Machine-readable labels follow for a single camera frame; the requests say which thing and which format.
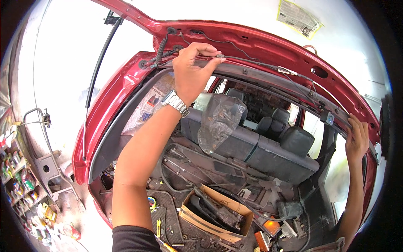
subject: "hand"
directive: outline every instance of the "hand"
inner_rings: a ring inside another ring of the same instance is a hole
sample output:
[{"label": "hand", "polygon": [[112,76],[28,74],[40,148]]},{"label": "hand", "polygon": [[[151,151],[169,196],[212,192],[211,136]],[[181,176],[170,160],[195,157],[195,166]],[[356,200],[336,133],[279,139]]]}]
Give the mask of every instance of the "hand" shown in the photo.
[{"label": "hand", "polygon": [[353,128],[350,129],[347,127],[347,161],[349,164],[361,163],[362,157],[370,146],[368,140],[368,123],[360,122],[357,117],[351,113],[348,121]]},{"label": "hand", "polygon": [[195,57],[199,54],[215,57],[220,54],[215,47],[206,43],[191,43],[179,51],[179,56],[172,61],[175,74],[175,88],[178,96],[190,106],[206,87],[207,81],[216,67],[225,58],[214,58],[203,68],[194,66]]}]

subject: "black sleeve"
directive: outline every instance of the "black sleeve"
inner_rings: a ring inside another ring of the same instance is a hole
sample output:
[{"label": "black sleeve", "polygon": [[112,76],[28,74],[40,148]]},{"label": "black sleeve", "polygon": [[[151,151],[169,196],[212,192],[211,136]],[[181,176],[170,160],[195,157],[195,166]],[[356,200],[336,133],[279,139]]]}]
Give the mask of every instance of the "black sleeve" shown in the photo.
[{"label": "black sleeve", "polygon": [[161,252],[154,233],[144,227],[117,226],[112,238],[112,252]]}]

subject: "cardboard box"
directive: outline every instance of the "cardboard box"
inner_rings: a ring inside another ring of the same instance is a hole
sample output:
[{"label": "cardboard box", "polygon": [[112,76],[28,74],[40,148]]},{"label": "cardboard box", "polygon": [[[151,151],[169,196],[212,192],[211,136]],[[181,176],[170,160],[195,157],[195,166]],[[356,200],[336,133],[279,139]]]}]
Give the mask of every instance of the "cardboard box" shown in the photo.
[{"label": "cardboard box", "polygon": [[213,189],[202,185],[200,187],[201,191],[203,191],[205,194],[210,196],[213,200],[217,201],[218,203],[229,207],[230,209],[234,210],[235,212],[239,213],[240,215],[244,216],[246,218],[245,224],[243,227],[241,227],[241,234],[233,233],[231,231],[222,229],[220,227],[217,227],[216,225],[213,225],[199,216],[197,216],[195,213],[190,211],[185,204],[188,203],[189,198],[191,195],[195,195],[195,191],[192,190],[188,196],[186,196],[185,200],[183,201],[181,210],[179,211],[179,216],[182,217],[185,221],[189,222],[190,224],[207,231],[209,233],[212,233],[221,239],[224,239],[226,241],[235,243],[248,235],[249,229],[252,225],[253,222],[253,212],[249,210],[246,206],[242,205],[239,202],[236,202],[235,200],[232,200],[219,192],[214,191]]}]

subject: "red car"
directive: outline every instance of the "red car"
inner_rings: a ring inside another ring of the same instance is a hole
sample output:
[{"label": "red car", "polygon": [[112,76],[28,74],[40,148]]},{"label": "red car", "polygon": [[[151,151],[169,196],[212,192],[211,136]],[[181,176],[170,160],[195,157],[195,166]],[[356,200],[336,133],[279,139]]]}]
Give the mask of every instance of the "red car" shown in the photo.
[{"label": "red car", "polygon": [[[158,54],[137,53],[115,72],[92,101],[85,125],[77,137],[72,157],[75,179],[78,184],[88,184],[99,214],[111,228],[110,212],[106,210],[106,206],[110,206],[112,194],[99,194],[103,189],[100,174],[117,159],[130,139],[129,135],[121,133],[138,104],[162,76],[173,71],[171,60],[177,55],[178,50],[192,42],[210,43],[227,58],[226,62],[219,65],[214,72],[216,78],[208,92],[217,93],[218,87],[224,85],[224,91],[232,88],[243,91],[246,96],[260,97],[261,94],[267,94],[262,95],[263,101],[267,103],[260,104],[260,107],[256,102],[248,103],[250,107],[247,106],[249,111],[246,113],[246,120],[253,122],[254,127],[263,117],[275,118],[273,109],[284,111],[291,104],[299,107],[294,127],[303,126],[305,111],[324,122],[319,157],[314,160],[305,153],[303,158],[295,160],[286,156],[287,162],[282,165],[287,167],[289,164],[290,167],[296,167],[293,172],[299,175],[274,174],[281,177],[280,180],[298,188],[297,197],[303,201],[304,212],[311,220],[308,222],[310,225],[308,232],[316,232],[315,235],[318,235],[317,228],[313,230],[313,226],[316,220],[320,221],[321,238],[309,241],[310,248],[322,245],[325,226],[334,226],[337,222],[333,206],[321,194],[323,183],[320,176],[326,172],[327,164],[334,152],[335,135],[346,136],[346,128],[349,127],[348,112],[353,113],[360,121],[368,122],[370,148],[363,159],[364,218],[370,203],[378,165],[374,145],[380,142],[380,124],[367,102],[336,69],[299,45],[254,28],[216,21],[159,21],[148,17],[124,1],[93,1],[152,34],[155,51],[158,52],[160,49]],[[114,30],[118,28],[122,19],[117,21]],[[200,56],[196,63],[202,66],[208,59]],[[196,117],[190,114],[188,120],[196,120]],[[290,127],[288,122],[285,126],[287,129]],[[241,161],[262,171],[259,168],[260,164],[251,160],[259,148],[267,149],[260,145],[263,136],[256,133],[256,128],[251,129],[246,127],[246,124],[239,127],[247,129],[259,139],[254,143],[251,143],[254,140],[250,140],[254,153],[249,153],[247,158],[240,158]],[[227,154],[229,157],[238,155],[231,149],[227,149]]]}]

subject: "black seat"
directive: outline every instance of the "black seat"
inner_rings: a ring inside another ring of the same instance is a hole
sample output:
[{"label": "black seat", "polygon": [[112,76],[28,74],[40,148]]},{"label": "black seat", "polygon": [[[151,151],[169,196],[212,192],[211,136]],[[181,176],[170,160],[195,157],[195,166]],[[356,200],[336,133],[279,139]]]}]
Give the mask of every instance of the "black seat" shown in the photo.
[{"label": "black seat", "polygon": [[[194,108],[189,108],[188,116],[181,119],[182,135],[195,144],[199,144],[197,132],[202,124],[201,121],[202,112]],[[214,153],[225,158],[232,157],[245,161],[252,153],[258,140],[259,135],[256,132],[238,126]]]},{"label": "black seat", "polygon": [[263,117],[260,120],[255,131],[259,135],[279,142],[284,133],[290,128],[289,119],[290,113],[287,110],[277,108],[272,117]]},{"label": "black seat", "polygon": [[314,140],[299,127],[290,127],[280,143],[259,136],[256,150],[247,163],[266,175],[298,185],[319,169],[319,163],[307,156]]},{"label": "black seat", "polygon": [[[230,87],[225,94],[230,97],[238,98],[243,103],[246,102],[246,96],[244,92],[242,92],[241,90]],[[239,121],[240,126],[243,126],[243,123],[245,122],[247,115],[248,115],[248,109],[246,108],[246,110],[243,112],[241,116],[241,120]]]}]

